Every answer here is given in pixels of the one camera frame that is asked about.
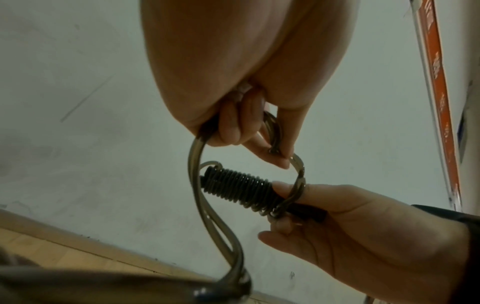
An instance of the scratch on surface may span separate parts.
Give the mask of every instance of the scratch on surface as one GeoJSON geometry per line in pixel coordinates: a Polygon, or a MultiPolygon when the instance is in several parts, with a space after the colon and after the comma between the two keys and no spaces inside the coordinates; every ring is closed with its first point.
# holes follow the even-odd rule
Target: scratch on surface
{"type": "Polygon", "coordinates": [[[87,101],[96,91],[100,90],[104,85],[107,84],[107,82],[109,82],[113,77],[114,77],[115,74],[112,74],[110,75],[110,77],[108,77],[104,82],[102,82],[98,87],[96,87],[93,91],[90,92],[90,94],[88,94],[85,98],[83,98],[82,100],[80,100],[79,103],[77,103],[70,111],[68,111],[61,119],[60,119],[60,122],[64,122],[65,120],[67,120],[67,118],[73,114],[79,107],[82,106],[82,104],[84,104],[85,101],[87,101]]]}

